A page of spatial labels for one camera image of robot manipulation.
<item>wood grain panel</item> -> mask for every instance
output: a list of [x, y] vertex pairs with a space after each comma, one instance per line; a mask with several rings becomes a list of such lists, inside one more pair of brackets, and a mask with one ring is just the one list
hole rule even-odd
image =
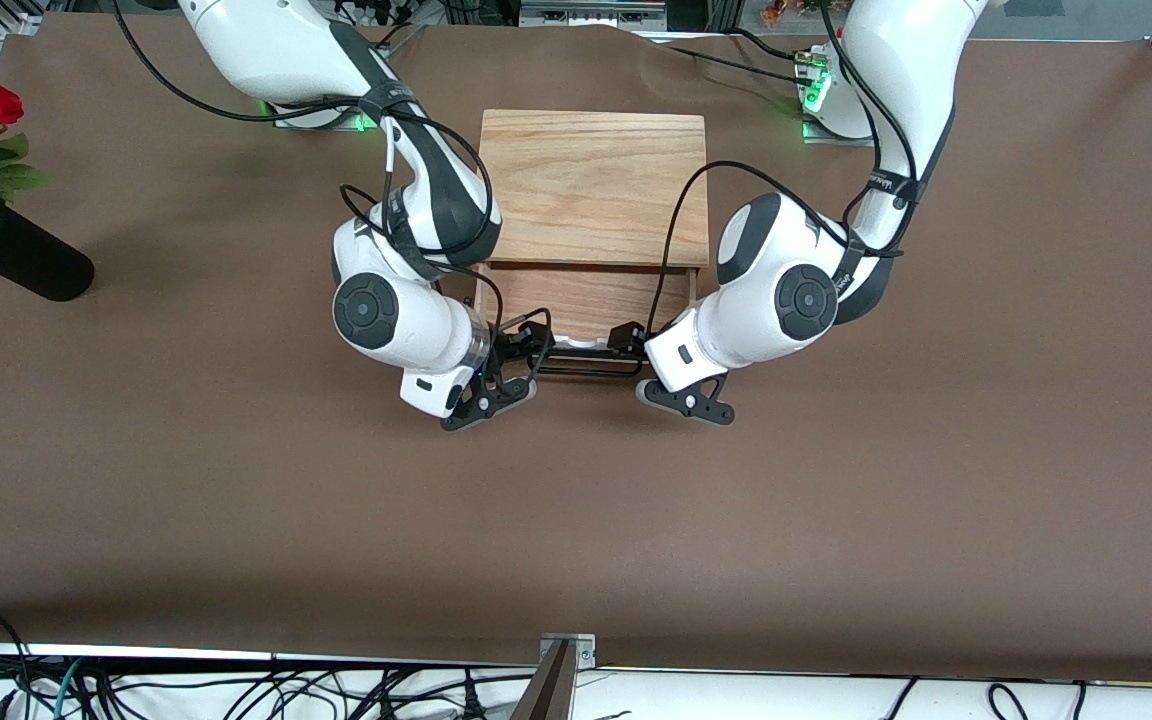
[[[485, 109], [479, 152], [503, 214], [494, 260], [659, 265], [673, 206], [705, 164], [705, 119]], [[708, 265], [707, 197], [699, 179], [669, 265]]]
[[[598, 266], [560, 270], [554, 265], [492, 265], [480, 271], [500, 286], [506, 320], [548, 306], [554, 334], [573, 340], [598, 340], [616, 325], [646, 323], [658, 278], [654, 270]], [[664, 324], [681, 313], [692, 297], [695, 270], [673, 270], [660, 293], [655, 323]], [[475, 305], [492, 323], [495, 297], [484, 283], [477, 287]]]

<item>velcro strap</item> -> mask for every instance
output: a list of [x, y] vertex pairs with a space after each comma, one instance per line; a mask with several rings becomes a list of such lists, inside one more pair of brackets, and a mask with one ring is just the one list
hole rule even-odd
[[358, 108], [379, 123], [385, 111], [399, 103], [416, 103], [416, 96], [402, 81], [387, 79], [371, 86], [371, 90], [358, 100]]
[[859, 267], [861, 259], [865, 255], [870, 255], [865, 241], [861, 240], [859, 234], [851, 232], [851, 228], [847, 228], [847, 248], [842, 251], [842, 260], [838, 262], [838, 270], [833, 272], [833, 278], [829, 278], [839, 297], [842, 297], [842, 293], [851, 287], [851, 281], [856, 279], [856, 268]]
[[888, 195], [895, 195], [901, 200], [909, 202], [910, 205], [918, 205], [919, 202], [923, 202], [923, 192], [927, 191], [927, 183], [887, 170], [869, 173], [869, 182], [865, 183], [865, 187], [870, 190], [881, 190]]

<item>white robotic arm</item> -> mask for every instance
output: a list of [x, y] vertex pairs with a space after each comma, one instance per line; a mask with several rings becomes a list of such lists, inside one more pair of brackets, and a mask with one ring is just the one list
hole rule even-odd
[[863, 109], [877, 132], [858, 215], [849, 230], [783, 194], [737, 210], [718, 248], [719, 290], [646, 342], [664, 388], [642, 382], [644, 401], [691, 407], [700, 382], [803, 350], [877, 304], [950, 128], [958, 56], [987, 3], [999, 2], [856, 0], [842, 40], [850, 67], [831, 68], [841, 82], [817, 114], [855, 128]]
[[488, 356], [488, 328], [472, 309], [431, 283], [448, 265], [488, 258], [500, 210], [483, 179], [453, 152], [435, 123], [353, 26], [310, 0], [179, 0], [212, 63], [238, 91], [297, 109], [359, 99], [415, 181], [340, 225], [333, 242], [340, 336], [372, 359], [403, 369], [399, 395], [447, 418]]

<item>black vase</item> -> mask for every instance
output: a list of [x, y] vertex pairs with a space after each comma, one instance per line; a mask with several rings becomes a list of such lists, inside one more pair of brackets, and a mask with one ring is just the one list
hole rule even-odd
[[0, 202], [0, 275], [46, 300], [76, 300], [96, 268], [82, 252]]

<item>table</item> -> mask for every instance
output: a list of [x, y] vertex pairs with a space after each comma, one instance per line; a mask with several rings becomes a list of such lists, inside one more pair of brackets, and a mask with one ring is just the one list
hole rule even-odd
[[[132, 29], [251, 108], [182, 22]], [[771, 67], [732, 43], [687, 41]], [[835, 213], [870, 165], [804, 146], [776, 81], [611, 28], [434, 28], [394, 65], [471, 138], [484, 108], [704, 114], [710, 158]], [[544, 382], [445, 434], [329, 325], [335, 185], [380, 190], [378, 136], [202, 114], [103, 15], [12, 37], [0, 79], [55, 176], [18, 209], [97, 266], [70, 305], [0, 282], [29, 639], [535, 661], [596, 632], [604, 664], [1152, 679], [1146, 44], [969, 44], [887, 300], [733, 373], [730, 429]], [[713, 236], [763, 191], [710, 179]]]

